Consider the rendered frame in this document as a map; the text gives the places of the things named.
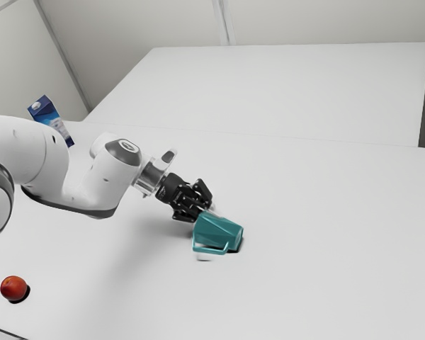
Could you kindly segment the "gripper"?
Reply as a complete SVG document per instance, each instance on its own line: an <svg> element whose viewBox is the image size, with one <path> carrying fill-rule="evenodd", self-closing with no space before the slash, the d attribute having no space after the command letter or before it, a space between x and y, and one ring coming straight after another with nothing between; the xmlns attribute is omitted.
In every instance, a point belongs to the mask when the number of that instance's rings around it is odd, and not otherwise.
<svg viewBox="0 0 425 340"><path fill-rule="evenodd" d="M155 195L156 199L172 207L172 219L181 222L195 222L200 214L200 208L196 205L186 206L188 200L195 199L202 209L209 209L213 203L212 196L201 178L190 187L189 183L175 173L169 173L165 177Z"/></svg>

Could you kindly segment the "teal faceted mug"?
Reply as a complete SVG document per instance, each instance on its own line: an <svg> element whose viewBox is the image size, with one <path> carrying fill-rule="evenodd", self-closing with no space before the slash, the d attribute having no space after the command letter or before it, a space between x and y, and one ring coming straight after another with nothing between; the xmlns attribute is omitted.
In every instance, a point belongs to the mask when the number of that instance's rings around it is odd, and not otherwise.
<svg viewBox="0 0 425 340"><path fill-rule="evenodd" d="M209 211L199 214L194 223L192 249L213 255L237 253L242 244L244 228Z"/></svg>

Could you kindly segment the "blue and white carton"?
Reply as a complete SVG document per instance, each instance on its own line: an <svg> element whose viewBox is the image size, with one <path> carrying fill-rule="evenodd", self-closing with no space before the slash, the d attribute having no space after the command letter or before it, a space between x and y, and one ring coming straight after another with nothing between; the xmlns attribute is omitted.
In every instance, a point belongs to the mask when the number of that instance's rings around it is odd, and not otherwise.
<svg viewBox="0 0 425 340"><path fill-rule="evenodd" d="M34 121L55 129L59 134L61 134L68 147L74 146L74 140L69 134L64 121L59 115L53 102L46 95L43 95L28 106L27 110Z"/></svg>

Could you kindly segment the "red apple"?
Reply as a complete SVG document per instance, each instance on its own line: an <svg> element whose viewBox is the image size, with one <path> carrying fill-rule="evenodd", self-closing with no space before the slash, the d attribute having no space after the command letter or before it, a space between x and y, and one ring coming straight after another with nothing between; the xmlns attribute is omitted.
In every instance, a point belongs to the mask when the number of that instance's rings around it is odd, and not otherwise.
<svg viewBox="0 0 425 340"><path fill-rule="evenodd" d="M27 289L28 284L18 276L7 276L0 285L1 295L10 302L22 300Z"/></svg>

